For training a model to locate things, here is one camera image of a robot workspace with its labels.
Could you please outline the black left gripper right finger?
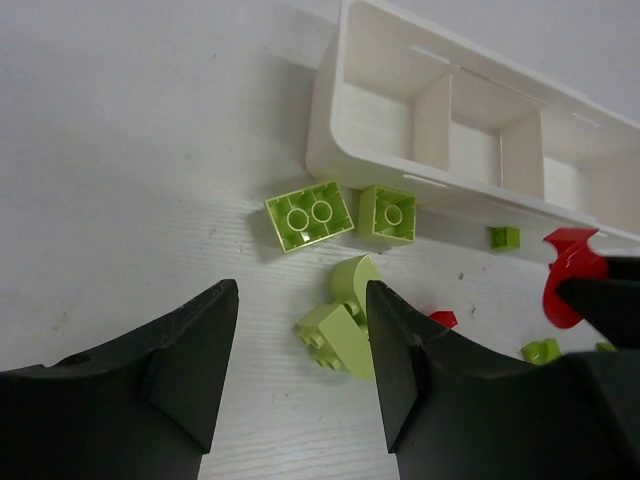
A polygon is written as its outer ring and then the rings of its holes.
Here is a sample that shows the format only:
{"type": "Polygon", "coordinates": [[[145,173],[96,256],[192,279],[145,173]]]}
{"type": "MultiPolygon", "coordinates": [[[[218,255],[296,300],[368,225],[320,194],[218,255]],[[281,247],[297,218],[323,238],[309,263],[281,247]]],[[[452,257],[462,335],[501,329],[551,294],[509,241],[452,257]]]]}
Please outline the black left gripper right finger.
{"type": "Polygon", "coordinates": [[[404,479],[635,479],[639,355],[500,354],[367,287],[388,451],[404,479]]]}

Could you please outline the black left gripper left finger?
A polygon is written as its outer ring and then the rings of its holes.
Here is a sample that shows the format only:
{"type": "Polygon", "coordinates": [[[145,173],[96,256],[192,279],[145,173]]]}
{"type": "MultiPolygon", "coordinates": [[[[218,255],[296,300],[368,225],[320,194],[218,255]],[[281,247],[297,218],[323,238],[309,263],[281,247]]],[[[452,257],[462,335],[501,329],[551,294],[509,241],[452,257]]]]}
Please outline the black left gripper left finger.
{"type": "Polygon", "coordinates": [[[51,365],[1,375],[5,479],[194,479],[212,446],[239,307],[222,280],[51,365]]]}

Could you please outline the light green curved lego brick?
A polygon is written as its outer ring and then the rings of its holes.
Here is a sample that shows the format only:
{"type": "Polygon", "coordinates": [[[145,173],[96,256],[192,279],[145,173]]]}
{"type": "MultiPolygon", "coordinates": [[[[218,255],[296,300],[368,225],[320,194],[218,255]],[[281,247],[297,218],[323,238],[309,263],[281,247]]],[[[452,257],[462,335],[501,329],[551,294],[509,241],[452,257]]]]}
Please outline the light green curved lego brick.
{"type": "Polygon", "coordinates": [[[333,302],[343,304],[358,324],[365,324],[367,284],[381,279],[370,255],[342,260],[329,276],[330,297],[333,302]]]}

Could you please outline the light green 2x3 lego brick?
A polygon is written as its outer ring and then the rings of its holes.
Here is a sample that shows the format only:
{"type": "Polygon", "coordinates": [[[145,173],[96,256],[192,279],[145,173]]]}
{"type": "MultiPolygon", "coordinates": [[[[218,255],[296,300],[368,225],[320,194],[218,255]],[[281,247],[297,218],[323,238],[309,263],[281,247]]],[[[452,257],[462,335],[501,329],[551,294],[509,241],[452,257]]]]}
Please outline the light green 2x3 lego brick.
{"type": "Polygon", "coordinates": [[[267,199],[264,206],[284,253],[354,229],[353,219],[335,181],[267,199]]]}

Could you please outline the light green 2x2 lego brick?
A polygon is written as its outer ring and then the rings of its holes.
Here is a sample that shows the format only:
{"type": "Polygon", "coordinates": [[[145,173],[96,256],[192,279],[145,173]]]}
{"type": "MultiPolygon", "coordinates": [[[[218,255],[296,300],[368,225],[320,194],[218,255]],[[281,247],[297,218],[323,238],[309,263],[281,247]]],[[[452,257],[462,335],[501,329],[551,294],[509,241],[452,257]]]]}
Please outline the light green 2x2 lego brick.
{"type": "Polygon", "coordinates": [[[372,185],[359,196],[357,234],[360,238],[389,247],[415,241],[416,197],[372,185]]]}

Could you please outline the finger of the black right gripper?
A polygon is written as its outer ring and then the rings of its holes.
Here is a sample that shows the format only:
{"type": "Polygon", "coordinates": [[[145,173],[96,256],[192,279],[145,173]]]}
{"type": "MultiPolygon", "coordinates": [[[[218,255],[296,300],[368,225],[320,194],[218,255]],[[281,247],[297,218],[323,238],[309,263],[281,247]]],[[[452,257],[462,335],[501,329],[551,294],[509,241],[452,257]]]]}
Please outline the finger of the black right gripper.
{"type": "Polygon", "coordinates": [[[605,278],[570,277],[555,292],[617,349],[639,349],[639,258],[609,256],[605,278]]]}

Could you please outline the light green sloped lego brick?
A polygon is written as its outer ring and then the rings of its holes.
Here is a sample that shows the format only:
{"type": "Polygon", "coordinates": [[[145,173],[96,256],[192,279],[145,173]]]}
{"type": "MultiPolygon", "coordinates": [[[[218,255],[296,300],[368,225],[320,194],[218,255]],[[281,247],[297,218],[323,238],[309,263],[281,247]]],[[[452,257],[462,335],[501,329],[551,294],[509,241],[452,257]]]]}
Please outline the light green sloped lego brick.
{"type": "Polygon", "coordinates": [[[296,334],[321,367],[363,380],[375,378],[368,329],[357,324],[344,305],[314,308],[297,322],[296,334]]]}

